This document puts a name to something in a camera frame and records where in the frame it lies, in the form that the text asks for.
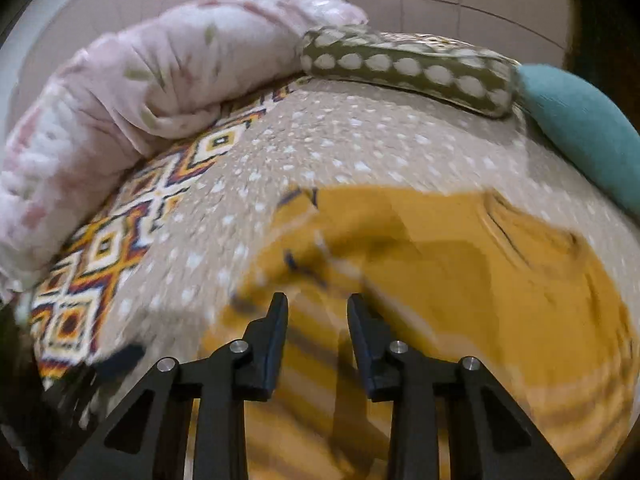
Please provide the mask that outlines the pink floral comforter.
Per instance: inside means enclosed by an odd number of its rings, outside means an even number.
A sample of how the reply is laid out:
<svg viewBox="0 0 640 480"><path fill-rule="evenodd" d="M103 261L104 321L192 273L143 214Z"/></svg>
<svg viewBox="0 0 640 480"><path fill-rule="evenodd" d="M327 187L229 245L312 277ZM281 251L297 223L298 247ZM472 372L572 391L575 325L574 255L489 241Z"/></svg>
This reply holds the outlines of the pink floral comforter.
<svg viewBox="0 0 640 480"><path fill-rule="evenodd" d="M211 125L224 102L297 73L306 32L367 19L344 0L198 0L78 50L2 148L2 301L43 278L139 160Z"/></svg>

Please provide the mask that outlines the colourful geometric patterned blanket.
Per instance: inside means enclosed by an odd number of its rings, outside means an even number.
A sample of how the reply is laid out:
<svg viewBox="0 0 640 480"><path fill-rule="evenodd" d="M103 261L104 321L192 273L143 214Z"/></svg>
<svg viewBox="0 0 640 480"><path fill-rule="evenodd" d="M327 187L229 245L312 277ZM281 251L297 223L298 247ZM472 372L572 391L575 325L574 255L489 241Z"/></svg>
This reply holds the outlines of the colourful geometric patterned blanket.
<svg viewBox="0 0 640 480"><path fill-rule="evenodd" d="M224 104L208 129L139 162L100 210L21 299L45 382L99 353L99 334L116 292L137 269L186 192L246 130L296 90L289 79Z"/></svg>

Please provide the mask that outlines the pink arched headboard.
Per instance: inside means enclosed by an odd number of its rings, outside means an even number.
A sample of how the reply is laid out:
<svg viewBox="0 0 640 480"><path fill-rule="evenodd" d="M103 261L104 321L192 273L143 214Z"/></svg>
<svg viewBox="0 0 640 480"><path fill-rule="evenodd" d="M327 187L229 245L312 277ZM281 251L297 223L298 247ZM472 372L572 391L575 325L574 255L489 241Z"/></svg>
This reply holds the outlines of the pink arched headboard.
<svg viewBox="0 0 640 480"><path fill-rule="evenodd" d="M188 1L34 0L1 47L1 131L14 126L78 49Z"/></svg>

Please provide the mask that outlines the beige heart quilted bedspread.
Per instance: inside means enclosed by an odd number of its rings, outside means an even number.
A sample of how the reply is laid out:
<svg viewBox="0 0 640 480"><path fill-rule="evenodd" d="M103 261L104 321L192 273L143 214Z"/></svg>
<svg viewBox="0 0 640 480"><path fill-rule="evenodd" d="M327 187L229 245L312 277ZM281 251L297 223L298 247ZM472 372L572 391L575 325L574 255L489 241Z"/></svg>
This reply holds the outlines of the beige heart quilted bedspread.
<svg viewBox="0 0 640 480"><path fill-rule="evenodd" d="M414 93L327 80L303 84L250 126L152 238L108 307L98 348L143 338L190 359L238 284L287 188L494 188L512 205L582 234L629 310L639 309L639 229L523 112L486 119Z"/></svg>

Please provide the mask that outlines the olive white patterned bolster pillow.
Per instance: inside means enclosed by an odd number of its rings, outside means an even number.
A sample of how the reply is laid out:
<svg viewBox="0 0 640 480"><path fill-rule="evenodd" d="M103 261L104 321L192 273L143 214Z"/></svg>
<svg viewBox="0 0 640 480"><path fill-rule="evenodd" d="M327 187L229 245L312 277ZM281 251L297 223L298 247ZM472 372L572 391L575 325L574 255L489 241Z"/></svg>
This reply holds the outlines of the olive white patterned bolster pillow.
<svg viewBox="0 0 640 480"><path fill-rule="evenodd" d="M299 52L309 76L412 91L489 118L512 110L518 62L457 39L324 26L306 32Z"/></svg>

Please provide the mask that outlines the yellow striped knit garment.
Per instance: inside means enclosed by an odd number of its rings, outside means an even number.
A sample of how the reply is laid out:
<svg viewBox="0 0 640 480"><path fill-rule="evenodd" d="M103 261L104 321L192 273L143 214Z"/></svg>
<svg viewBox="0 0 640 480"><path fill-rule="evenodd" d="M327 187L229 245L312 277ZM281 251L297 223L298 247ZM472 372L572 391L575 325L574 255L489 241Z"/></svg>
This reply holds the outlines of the yellow striped knit garment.
<svg viewBox="0 0 640 480"><path fill-rule="evenodd" d="M384 474L390 408L367 401L356 371L353 294L427 356L477 356L574 477L599 477L627 437L639 339L626 304L580 235L495 191L294 188L203 350L240 336L275 292L288 331L273 399L248 408L250 478Z"/></svg>

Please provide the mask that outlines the teal cushion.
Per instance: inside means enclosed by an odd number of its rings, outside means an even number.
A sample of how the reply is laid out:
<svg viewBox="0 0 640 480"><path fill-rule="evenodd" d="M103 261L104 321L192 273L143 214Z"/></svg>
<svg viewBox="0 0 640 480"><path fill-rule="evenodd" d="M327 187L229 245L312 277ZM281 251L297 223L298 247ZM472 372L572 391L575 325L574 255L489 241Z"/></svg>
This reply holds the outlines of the teal cushion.
<svg viewBox="0 0 640 480"><path fill-rule="evenodd" d="M574 74L542 64L518 68L526 112L595 186L639 217L639 133L603 92Z"/></svg>

